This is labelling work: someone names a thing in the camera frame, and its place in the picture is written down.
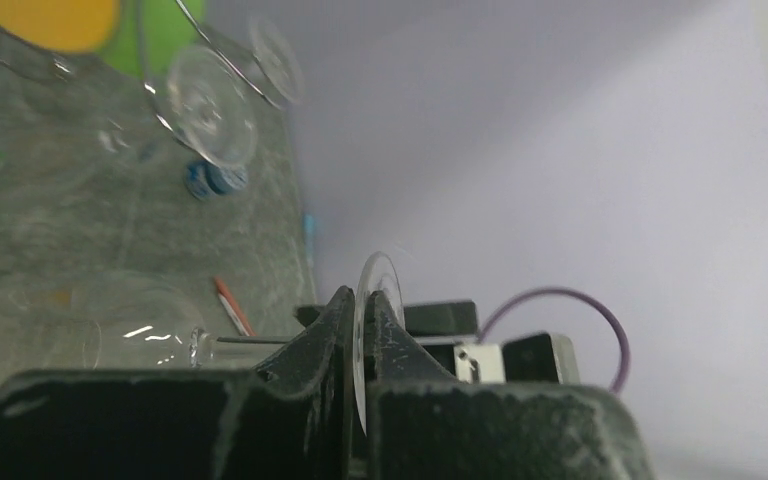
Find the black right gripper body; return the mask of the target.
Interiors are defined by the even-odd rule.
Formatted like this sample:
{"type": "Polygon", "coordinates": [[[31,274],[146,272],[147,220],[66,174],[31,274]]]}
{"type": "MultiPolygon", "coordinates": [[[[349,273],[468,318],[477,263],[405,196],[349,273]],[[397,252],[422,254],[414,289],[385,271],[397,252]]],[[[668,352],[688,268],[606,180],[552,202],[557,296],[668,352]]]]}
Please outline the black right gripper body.
{"type": "Polygon", "coordinates": [[[409,305],[403,324],[385,299],[296,308],[296,371],[453,371],[454,347],[476,341],[475,303],[409,305]]]}

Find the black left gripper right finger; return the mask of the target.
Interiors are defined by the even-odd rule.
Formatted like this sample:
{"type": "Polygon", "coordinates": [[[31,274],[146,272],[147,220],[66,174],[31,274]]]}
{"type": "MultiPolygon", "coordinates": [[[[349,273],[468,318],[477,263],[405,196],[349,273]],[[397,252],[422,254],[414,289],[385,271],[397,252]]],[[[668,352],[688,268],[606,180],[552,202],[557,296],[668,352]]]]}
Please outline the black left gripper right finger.
{"type": "Polygon", "coordinates": [[[370,479],[653,479],[637,424],[614,394],[547,382],[470,384],[365,306],[370,479]]]}

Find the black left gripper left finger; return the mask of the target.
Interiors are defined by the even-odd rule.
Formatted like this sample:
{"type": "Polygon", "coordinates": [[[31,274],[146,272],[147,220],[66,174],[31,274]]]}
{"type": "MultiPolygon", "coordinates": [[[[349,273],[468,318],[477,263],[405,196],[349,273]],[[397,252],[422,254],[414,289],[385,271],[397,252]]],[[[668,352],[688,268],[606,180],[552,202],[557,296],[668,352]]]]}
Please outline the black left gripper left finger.
{"type": "Polygon", "coordinates": [[[254,368],[30,370],[0,386],[0,479],[338,479],[355,296],[254,368]]]}

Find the clear champagne flute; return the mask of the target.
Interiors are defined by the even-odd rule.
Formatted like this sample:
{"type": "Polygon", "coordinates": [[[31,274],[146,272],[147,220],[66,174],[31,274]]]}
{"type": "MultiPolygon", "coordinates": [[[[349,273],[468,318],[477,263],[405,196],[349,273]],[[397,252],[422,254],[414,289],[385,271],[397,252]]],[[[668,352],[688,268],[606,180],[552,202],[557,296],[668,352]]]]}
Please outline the clear champagne flute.
{"type": "Polygon", "coordinates": [[[206,47],[193,44],[175,55],[160,102],[185,144],[209,163],[239,169],[253,159],[259,131],[246,85],[223,71],[206,47]]]}

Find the green wine glass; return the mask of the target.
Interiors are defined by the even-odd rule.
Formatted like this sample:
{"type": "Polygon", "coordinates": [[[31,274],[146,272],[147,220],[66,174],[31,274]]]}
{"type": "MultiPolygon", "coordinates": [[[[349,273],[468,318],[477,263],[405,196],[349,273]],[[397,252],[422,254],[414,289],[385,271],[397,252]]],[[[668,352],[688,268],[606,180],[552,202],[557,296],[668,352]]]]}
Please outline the green wine glass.
{"type": "MultiPolygon", "coordinates": [[[[108,66],[133,77],[140,76],[135,1],[121,1],[120,19],[109,41],[98,51],[108,66]]],[[[175,1],[142,1],[142,33],[150,73],[168,68],[176,53],[194,42],[195,28],[175,1]]]]}

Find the orange goblet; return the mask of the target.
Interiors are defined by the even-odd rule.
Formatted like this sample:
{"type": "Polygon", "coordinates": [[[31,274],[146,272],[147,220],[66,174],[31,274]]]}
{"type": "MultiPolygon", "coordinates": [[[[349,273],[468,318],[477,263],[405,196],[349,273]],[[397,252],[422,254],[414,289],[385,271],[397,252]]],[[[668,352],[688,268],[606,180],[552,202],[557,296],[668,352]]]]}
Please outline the orange goblet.
{"type": "Polygon", "coordinates": [[[118,0],[0,0],[0,27],[45,50],[90,53],[117,27],[118,0]]]}

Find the small clear wine glass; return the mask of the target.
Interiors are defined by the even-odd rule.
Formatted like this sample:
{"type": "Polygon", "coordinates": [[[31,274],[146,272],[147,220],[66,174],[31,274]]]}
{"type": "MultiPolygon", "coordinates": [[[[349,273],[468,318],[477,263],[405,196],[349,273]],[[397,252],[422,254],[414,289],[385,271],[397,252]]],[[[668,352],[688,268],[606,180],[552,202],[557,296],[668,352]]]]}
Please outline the small clear wine glass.
{"type": "Polygon", "coordinates": [[[182,290],[148,274],[0,289],[0,384],[33,369],[249,369],[289,340],[213,333],[182,290]]]}

